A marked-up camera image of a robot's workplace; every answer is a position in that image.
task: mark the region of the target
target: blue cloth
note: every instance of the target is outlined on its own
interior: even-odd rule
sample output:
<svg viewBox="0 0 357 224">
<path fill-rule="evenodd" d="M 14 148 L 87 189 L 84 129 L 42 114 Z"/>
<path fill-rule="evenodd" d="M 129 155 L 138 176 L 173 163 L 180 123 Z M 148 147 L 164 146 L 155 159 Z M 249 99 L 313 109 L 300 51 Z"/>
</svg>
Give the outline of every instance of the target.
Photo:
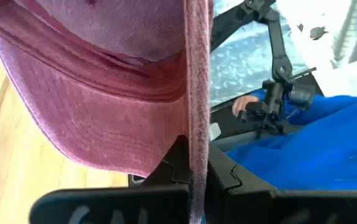
<svg viewBox="0 0 357 224">
<path fill-rule="evenodd" d="M 289 122 L 306 126 L 227 155 L 278 189 L 357 190 L 357 97 L 316 96 L 309 110 L 296 111 Z"/>
</svg>

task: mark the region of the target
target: finger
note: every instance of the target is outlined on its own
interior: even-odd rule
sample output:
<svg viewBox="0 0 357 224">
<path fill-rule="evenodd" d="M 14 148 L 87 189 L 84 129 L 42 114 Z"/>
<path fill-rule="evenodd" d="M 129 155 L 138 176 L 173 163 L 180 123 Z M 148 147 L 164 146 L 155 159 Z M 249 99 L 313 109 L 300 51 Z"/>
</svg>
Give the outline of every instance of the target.
<svg viewBox="0 0 357 224">
<path fill-rule="evenodd" d="M 259 98 L 255 97 L 255 96 L 249 96 L 249 102 L 257 102 L 257 101 L 259 101 Z"/>
<path fill-rule="evenodd" d="M 238 101 L 239 101 L 239 98 L 235 100 L 233 107 L 231 108 L 234 116 L 236 116 L 236 107 L 238 106 Z"/>
<path fill-rule="evenodd" d="M 245 110 L 245 106 L 248 103 L 247 99 L 243 99 L 241 100 L 241 104 L 238 106 L 238 114 L 241 110 Z"/>
<path fill-rule="evenodd" d="M 244 101 L 245 101 L 246 99 L 242 96 L 242 97 L 240 97 L 240 98 L 238 98 L 238 100 L 237 100 L 237 104 L 235 105 L 235 116 L 238 116 L 239 115 L 239 111 L 241 111 L 242 110 L 242 107 L 243 107 L 243 105 L 244 105 Z"/>
</svg>

